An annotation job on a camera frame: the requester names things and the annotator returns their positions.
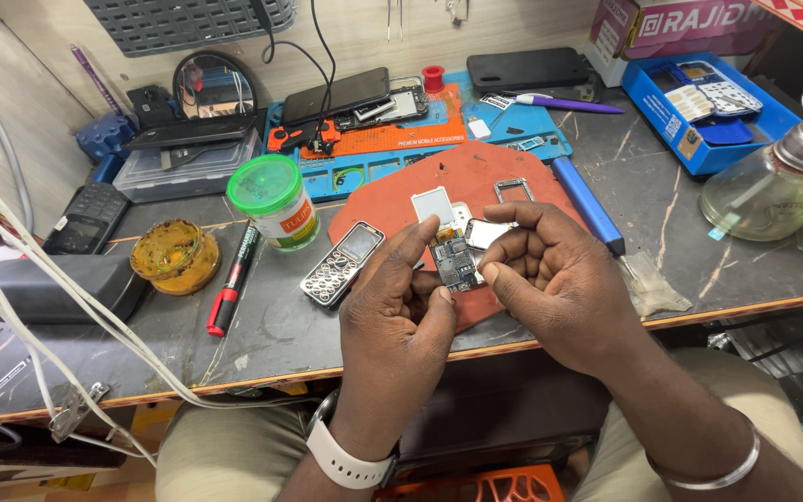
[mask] purple pen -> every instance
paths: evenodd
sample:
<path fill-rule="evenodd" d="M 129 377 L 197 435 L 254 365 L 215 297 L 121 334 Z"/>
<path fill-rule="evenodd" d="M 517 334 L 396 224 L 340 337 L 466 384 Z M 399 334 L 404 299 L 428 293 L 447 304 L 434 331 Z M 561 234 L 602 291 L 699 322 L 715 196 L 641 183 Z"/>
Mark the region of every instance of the purple pen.
<path fill-rule="evenodd" d="M 579 110 L 582 112 L 595 113 L 624 113 L 625 110 L 608 105 L 597 105 L 585 101 L 574 101 L 572 99 L 559 99 L 557 97 L 540 97 L 518 95 L 516 102 L 522 105 L 549 106 L 551 108 L 562 108 L 564 110 Z"/>
<path fill-rule="evenodd" d="M 105 84 L 101 81 L 101 79 L 98 78 L 98 74 L 95 73 L 95 69 L 92 68 L 92 65 L 88 63 L 86 55 L 82 53 L 82 49 L 70 44 L 70 50 L 73 55 L 76 56 L 76 60 L 79 61 L 79 64 L 86 69 L 86 73 L 88 73 L 88 76 L 92 78 L 93 82 L 95 82 L 95 86 L 98 87 L 98 92 L 101 93 L 101 96 L 105 97 L 105 101 L 111 106 L 113 112 L 116 113 L 117 116 L 121 116 L 123 112 L 122 109 L 119 108 L 119 105 L 117 105 L 117 100 L 113 99 L 111 91 L 107 90 Z"/>

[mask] workbench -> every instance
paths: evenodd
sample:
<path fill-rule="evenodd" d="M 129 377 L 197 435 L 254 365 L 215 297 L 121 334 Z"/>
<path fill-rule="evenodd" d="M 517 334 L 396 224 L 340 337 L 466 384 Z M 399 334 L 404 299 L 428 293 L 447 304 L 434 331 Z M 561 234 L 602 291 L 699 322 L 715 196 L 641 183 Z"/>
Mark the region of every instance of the workbench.
<path fill-rule="evenodd" d="M 573 163 L 619 226 L 628 252 L 650 252 L 664 278 L 693 303 L 687 312 L 654 314 L 644 325 L 655 330 L 803 305 L 803 252 L 797 249 L 795 236 L 769 243 L 710 238 L 712 226 L 698 210 L 701 185 L 678 165 L 621 89 L 608 89 L 603 102 L 626 113 L 550 113 L 572 145 Z M 237 315 L 223 338 L 208 335 L 205 325 L 246 218 L 223 195 L 133 205 L 107 245 L 107 254 L 128 256 L 150 226 L 183 217 L 217 238 L 222 268 L 205 288 L 186 297 L 148 289 L 129 326 L 201 394 L 340 375 L 337 312 L 310 302 L 298 284 L 332 247 L 327 229 L 342 204 L 318 205 L 318 237 L 301 251 L 278 253 L 260 239 Z M 375 208 L 380 210 L 392 208 Z M 96 325 L 31 329 L 86 386 L 94 382 L 111 386 L 102 406 L 135 405 L 174 395 L 145 363 Z M 537 347 L 528 330 L 500 313 L 456 336 L 450 359 Z M 27 356 L 10 328 L 1 324 L 0 381 Z M 68 384 L 50 363 L 43 367 L 53 398 L 60 402 Z M 46 413 L 29 365 L 0 389 L 0 421 L 42 416 Z"/>

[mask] red marker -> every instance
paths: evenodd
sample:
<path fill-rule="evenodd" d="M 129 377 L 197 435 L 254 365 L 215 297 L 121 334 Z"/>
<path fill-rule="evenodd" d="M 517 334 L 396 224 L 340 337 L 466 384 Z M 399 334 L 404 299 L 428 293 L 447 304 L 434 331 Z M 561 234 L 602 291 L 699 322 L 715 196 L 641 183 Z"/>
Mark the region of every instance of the red marker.
<path fill-rule="evenodd" d="M 218 292 L 216 300 L 212 303 L 210 318 L 206 322 L 206 331 L 212 336 L 224 337 L 229 330 L 229 324 L 231 324 L 231 318 L 234 317 L 234 309 L 237 305 L 237 292 L 244 284 L 246 267 L 250 265 L 252 246 L 256 243 L 258 235 L 256 228 L 250 223 L 237 247 L 237 254 L 234 262 L 231 263 L 229 277 L 225 279 L 225 287 Z"/>

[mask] silver bangle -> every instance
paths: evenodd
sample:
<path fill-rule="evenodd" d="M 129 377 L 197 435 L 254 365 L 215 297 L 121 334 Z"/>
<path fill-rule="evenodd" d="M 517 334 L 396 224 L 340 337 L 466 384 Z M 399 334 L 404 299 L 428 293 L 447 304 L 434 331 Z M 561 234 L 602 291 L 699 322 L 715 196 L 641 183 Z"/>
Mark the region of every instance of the silver bangle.
<path fill-rule="evenodd" d="M 746 474 L 751 472 L 751 469 L 755 466 L 757 462 L 757 458 L 761 454 L 761 436 L 757 433 L 757 429 L 755 429 L 755 425 L 749 420 L 749 417 L 746 417 L 739 412 L 742 418 L 745 419 L 746 422 L 749 423 L 749 427 L 751 428 L 751 435 L 752 435 L 752 444 L 751 444 L 751 451 L 749 452 L 749 456 L 745 459 L 745 462 L 742 463 L 739 467 L 737 467 L 732 473 L 723 476 L 723 478 L 716 479 L 712 482 L 676 482 L 660 471 L 661 469 L 658 465 L 652 461 L 649 454 L 646 455 L 646 460 L 650 463 L 650 467 L 653 471 L 658 474 L 662 480 L 672 486 L 676 486 L 677 488 L 683 489 L 697 489 L 697 490 L 709 490 L 709 489 L 721 489 L 724 487 L 728 487 L 742 478 L 746 476 Z"/>

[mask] hand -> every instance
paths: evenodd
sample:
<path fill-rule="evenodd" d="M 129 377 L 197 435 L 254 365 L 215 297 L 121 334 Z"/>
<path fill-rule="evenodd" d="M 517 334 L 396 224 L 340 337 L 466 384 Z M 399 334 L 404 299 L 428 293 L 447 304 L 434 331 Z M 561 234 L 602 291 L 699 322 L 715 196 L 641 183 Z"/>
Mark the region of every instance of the hand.
<path fill-rule="evenodd" d="M 342 390 L 330 430 L 352 456 L 389 456 L 439 382 L 457 317 L 436 272 L 413 271 L 439 229 L 407 226 L 368 259 L 340 308 Z"/>
<path fill-rule="evenodd" d="M 635 344 L 652 343 L 606 246 L 563 211 L 517 201 L 484 215 L 519 227 L 485 251 L 482 275 L 557 361 L 600 378 Z"/>

